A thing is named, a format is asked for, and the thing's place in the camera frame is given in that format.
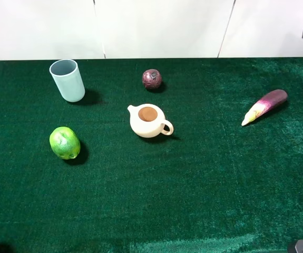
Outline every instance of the eggplant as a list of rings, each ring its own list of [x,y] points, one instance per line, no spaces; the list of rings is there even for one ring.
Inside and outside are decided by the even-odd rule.
[[[288,95],[284,90],[274,90],[267,93],[260,100],[258,100],[246,113],[241,125],[247,125],[248,123],[262,116],[266,112],[284,103],[287,100],[287,97]]]

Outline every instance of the green felt tablecloth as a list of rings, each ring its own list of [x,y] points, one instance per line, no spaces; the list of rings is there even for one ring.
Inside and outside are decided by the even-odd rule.
[[[266,252],[303,239],[303,58],[78,60],[86,96],[62,99],[53,61],[0,61],[3,252]],[[142,73],[164,85],[148,92]],[[241,127],[263,95],[287,103]],[[171,137],[138,137],[152,103]],[[82,141],[66,162],[49,136]]]

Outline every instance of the teapot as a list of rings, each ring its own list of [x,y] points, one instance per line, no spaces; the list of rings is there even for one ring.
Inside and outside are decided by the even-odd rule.
[[[153,104],[141,104],[139,106],[128,106],[130,112],[130,126],[139,136],[151,138],[159,135],[171,135],[173,125],[165,119],[163,111]],[[169,131],[164,130],[164,126],[169,127]]]

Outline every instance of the red onion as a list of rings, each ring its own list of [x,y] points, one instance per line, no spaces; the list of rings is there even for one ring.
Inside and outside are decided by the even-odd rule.
[[[148,90],[157,89],[162,83],[162,76],[158,70],[147,70],[142,75],[142,82]]]

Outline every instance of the lime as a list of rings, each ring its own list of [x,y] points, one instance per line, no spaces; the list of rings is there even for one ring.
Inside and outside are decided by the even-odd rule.
[[[56,128],[50,136],[53,152],[60,158],[74,159],[80,152],[80,141],[72,129],[61,126]]]

